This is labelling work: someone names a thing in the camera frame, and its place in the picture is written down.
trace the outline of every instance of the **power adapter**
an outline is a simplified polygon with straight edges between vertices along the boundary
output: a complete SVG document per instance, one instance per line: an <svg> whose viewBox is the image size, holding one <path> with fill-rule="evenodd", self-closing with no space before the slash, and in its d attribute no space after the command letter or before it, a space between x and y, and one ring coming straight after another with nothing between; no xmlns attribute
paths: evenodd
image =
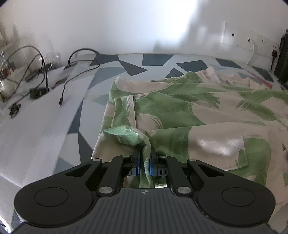
<svg viewBox="0 0 288 234"><path fill-rule="evenodd" d="M36 88L36 89L31 88L29 92L30 92L30 98L37 99L45 95L47 93L47 89L46 88Z"/></svg>

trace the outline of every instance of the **wall socket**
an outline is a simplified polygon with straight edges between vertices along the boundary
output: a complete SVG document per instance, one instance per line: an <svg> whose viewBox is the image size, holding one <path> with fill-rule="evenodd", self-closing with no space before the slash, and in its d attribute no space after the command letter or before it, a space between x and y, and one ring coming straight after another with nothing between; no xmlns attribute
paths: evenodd
<svg viewBox="0 0 288 234"><path fill-rule="evenodd" d="M230 22L225 22L222 43L253 51L253 45L248 41L249 38L255 43L255 53L266 57L272 57L271 54L273 50L279 51L279 43L274 42L253 30L239 27Z"/></svg>

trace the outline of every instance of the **white power cord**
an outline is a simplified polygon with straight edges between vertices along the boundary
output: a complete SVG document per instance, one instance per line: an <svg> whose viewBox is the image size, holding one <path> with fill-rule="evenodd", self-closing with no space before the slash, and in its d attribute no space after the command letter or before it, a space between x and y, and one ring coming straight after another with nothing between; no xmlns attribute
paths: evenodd
<svg viewBox="0 0 288 234"><path fill-rule="evenodd" d="M248 60L248 62L246 63L247 65L248 65L248 63L251 61L251 59L252 59L252 57L253 57L253 55L254 55L254 53L255 53L255 43L254 43L254 41L252 40L252 39L248 39L248 41L250 42L250 43L252 43L252 45L253 45L253 52L252 52L252 55L251 55L251 57L250 57L250 59Z"/></svg>

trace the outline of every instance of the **circular pad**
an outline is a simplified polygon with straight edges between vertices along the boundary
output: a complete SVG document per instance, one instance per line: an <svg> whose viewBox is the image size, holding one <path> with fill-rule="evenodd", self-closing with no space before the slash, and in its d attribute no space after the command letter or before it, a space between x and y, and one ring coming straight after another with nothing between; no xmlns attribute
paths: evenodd
<svg viewBox="0 0 288 234"><path fill-rule="evenodd" d="M255 195L245 188L228 188L222 193L223 200L232 206L248 206L255 200Z"/></svg>
<svg viewBox="0 0 288 234"><path fill-rule="evenodd" d="M42 206L61 205L68 199L68 193L61 188L44 188L35 195L35 201Z"/></svg>

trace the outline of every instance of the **white wall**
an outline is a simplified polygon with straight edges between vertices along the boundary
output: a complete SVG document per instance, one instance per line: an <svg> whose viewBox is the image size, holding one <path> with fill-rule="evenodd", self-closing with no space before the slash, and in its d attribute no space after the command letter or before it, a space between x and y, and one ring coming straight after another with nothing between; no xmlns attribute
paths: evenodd
<svg viewBox="0 0 288 234"><path fill-rule="evenodd" d="M42 53L81 47L101 53L173 52L247 61L251 52L221 44L223 22L280 42L288 28L282 0L8 0L0 8L7 40L27 37ZM252 64L269 68L255 55Z"/></svg>

